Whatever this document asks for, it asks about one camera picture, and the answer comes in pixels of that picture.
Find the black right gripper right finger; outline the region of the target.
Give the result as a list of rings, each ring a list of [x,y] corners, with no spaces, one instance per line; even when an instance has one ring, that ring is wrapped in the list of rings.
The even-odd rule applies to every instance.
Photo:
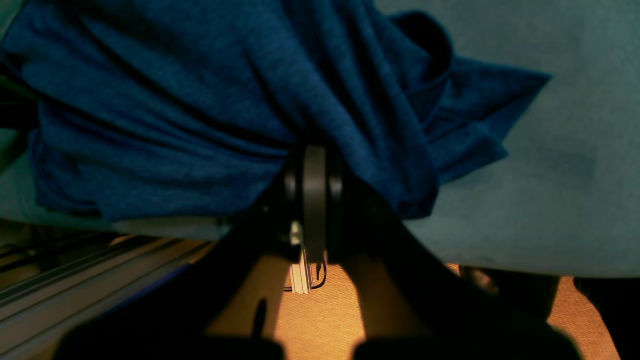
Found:
[[[358,294],[354,360],[579,360],[566,335],[432,255],[339,155],[327,160],[327,259]]]

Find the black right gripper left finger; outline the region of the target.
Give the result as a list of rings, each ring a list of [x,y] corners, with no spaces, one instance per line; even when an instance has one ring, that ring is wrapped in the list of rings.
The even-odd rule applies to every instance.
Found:
[[[57,360],[282,360],[288,270],[325,248],[327,151],[307,146],[202,258],[62,338]]]

